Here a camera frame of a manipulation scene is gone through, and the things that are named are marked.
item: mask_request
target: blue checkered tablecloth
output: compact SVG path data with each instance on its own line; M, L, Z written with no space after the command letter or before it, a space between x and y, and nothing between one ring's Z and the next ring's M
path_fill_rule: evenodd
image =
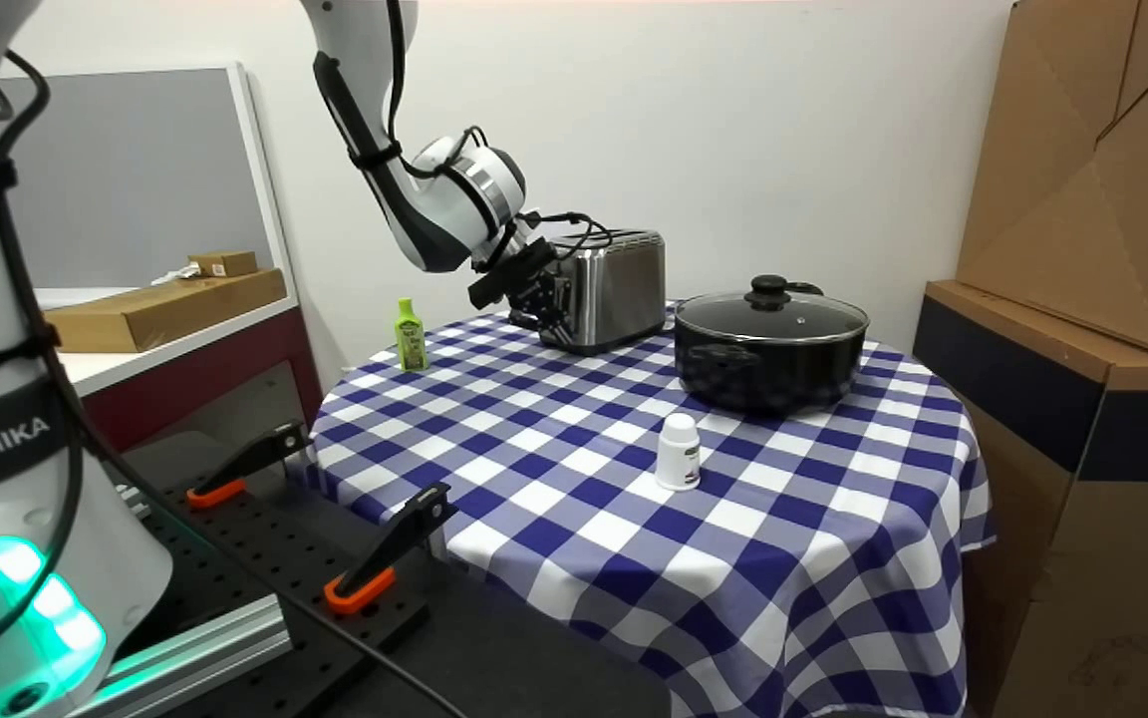
M476 316L435 366L347 370L317 418L319 491L387 519L448 482L448 552L654 671L682 713L962 713L962 552L989 482L962 405L865 346L851 399L744 423L686 399L669 337L574 360ZM654 435L703 429L697 491Z

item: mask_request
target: white wall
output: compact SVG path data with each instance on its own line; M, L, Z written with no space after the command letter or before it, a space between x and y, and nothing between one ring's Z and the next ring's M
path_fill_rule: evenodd
M1013 0L424 0L403 146L481 124L542 213L659 229L669 297L759 272L813 278L910 346L948 274ZM242 62L323 378L378 353L398 297L468 316L461 274L420 274L352 172L313 83L294 0L45 0L45 71Z

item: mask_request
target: black pot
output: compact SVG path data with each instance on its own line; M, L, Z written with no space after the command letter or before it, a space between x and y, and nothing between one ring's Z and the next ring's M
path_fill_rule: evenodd
M677 305L682 388L742 414L839 405L856 370L868 316L813 285L759 274L744 297Z

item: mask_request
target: green bottle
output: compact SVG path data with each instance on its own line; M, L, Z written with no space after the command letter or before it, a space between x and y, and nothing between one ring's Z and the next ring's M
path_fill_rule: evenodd
M425 370L424 320L414 316L410 300L398 300L396 341L403 376Z

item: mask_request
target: silver toaster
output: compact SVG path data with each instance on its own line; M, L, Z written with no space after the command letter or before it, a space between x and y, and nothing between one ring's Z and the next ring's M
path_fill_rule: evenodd
M609 231L552 240L556 312L540 337L552 346L590 356L654 337L667 320L667 247L659 231Z

